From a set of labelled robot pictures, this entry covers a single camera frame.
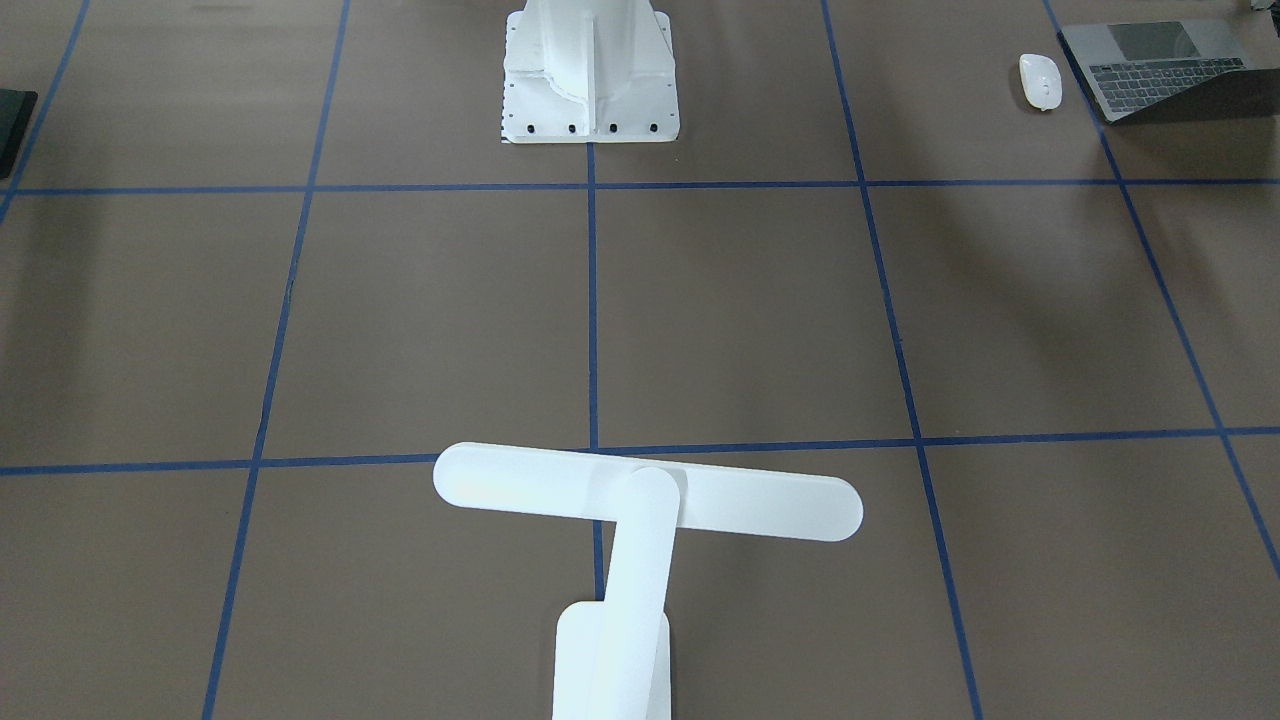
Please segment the white desk lamp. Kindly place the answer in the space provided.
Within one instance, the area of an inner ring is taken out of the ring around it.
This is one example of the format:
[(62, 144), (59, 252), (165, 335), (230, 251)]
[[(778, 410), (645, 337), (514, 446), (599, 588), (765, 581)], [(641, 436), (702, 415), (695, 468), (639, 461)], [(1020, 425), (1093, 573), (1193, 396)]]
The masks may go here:
[(451, 505), (614, 524), (598, 601), (556, 625), (554, 719), (669, 719), (666, 597), (678, 530), (840, 542), (864, 519), (835, 477), (462, 442), (433, 470)]

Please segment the white computer mouse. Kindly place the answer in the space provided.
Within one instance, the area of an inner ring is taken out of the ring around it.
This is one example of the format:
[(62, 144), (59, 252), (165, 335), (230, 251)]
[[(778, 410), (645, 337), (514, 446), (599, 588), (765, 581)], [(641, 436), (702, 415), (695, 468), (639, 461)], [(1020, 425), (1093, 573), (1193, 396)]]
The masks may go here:
[(1018, 58), (1018, 73), (1027, 104), (1038, 111), (1053, 111), (1062, 102), (1062, 77), (1050, 56), (1024, 53)]

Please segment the grey laptop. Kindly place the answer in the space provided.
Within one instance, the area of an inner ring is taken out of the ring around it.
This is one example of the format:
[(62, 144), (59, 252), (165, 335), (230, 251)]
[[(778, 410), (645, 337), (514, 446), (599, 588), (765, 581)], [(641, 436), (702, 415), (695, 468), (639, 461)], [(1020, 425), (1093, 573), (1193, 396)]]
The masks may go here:
[(1277, 69), (1258, 68), (1225, 20), (1062, 26), (1059, 38), (1110, 126), (1277, 115)]

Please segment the black mouse pad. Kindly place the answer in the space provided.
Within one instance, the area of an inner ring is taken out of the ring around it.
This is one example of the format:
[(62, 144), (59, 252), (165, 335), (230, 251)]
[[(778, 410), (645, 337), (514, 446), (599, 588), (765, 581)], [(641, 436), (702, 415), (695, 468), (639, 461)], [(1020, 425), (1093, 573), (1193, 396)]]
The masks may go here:
[(14, 172), (31, 118), (38, 102), (35, 91), (1, 88), (1, 179)]

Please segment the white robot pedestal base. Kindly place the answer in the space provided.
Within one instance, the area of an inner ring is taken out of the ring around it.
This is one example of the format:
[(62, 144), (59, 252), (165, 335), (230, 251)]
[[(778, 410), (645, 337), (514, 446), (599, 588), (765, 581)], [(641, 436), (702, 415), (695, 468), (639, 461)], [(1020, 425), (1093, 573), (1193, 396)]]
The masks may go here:
[(671, 19), (649, 1), (527, 1), (506, 18), (507, 143), (667, 143), (680, 136)]

